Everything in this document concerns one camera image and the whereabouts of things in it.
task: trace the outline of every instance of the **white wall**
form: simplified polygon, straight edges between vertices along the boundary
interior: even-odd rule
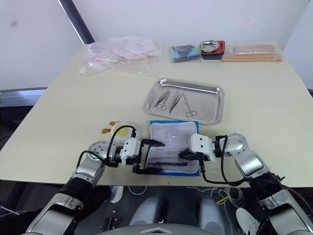
[[[283,48],[308,0],[73,0],[95,40],[145,35],[167,43],[277,41]]]
[[[313,1],[305,9],[284,54],[307,88],[313,90]]]
[[[0,90],[47,87],[82,46],[57,0],[1,0],[0,35]]]

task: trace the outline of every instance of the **yellow cable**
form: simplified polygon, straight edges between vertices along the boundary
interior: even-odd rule
[[[221,203],[222,201],[225,201],[227,198],[230,198],[230,194],[227,195],[225,198],[221,199],[220,201],[218,201],[216,204],[219,204],[219,203]]]

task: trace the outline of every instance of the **white sneaker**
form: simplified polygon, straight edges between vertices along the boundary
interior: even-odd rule
[[[256,235],[260,222],[243,208],[236,210],[237,221],[246,235]]]

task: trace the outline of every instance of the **surgical scissors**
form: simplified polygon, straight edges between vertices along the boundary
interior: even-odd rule
[[[167,109],[167,106],[165,104],[166,104],[168,97],[171,95],[171,92],[172,91],[169,91],[168,94],[166,95],[166,97],[159,104],[157,104],[157,106],[156,106],[157,109],[161,109],[162,111]]]
[[[191,118],[191,117],[195,117],[196,115],[198,115],[196,110],[191,110],[186,95],[184,93],[182,95],[184,97],[185,103],[186,103],[187,108],[188,108],[188,112],[186,113],[186,117]]]

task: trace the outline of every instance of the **small metal dish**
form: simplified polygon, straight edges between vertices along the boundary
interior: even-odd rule
[[[214,40],[207,40],[200,43],[200,49],[202,52],[213,52],[220,47],[220,43]]]

